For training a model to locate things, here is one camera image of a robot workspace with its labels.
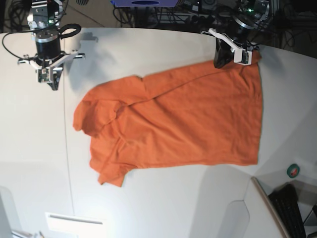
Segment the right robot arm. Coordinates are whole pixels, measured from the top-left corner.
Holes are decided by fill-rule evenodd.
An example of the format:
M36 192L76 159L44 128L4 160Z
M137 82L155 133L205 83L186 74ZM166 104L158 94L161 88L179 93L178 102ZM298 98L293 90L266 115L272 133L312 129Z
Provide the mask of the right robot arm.
M37 74L37 81L45 83L56 91L59 87L64 64L73 59L83 59L84 53L73 50L67 53L61 49L61 40L80 33L81 26L67 24L59 27L64 15L61 0L33 0L27 23L36 44L36 54L19 59L19 63L31 65Z

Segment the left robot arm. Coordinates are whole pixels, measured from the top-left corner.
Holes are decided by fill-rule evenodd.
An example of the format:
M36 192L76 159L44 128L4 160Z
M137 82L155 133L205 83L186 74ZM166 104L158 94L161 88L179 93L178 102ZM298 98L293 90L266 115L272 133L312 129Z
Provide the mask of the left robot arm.
M214 22L202 34L216 38L214 67L222 68L230 62L250 65L252 53L258 44L250 40L251 33L266 28L270 11L267 0L239 0L235 8L221 6L215 9Z

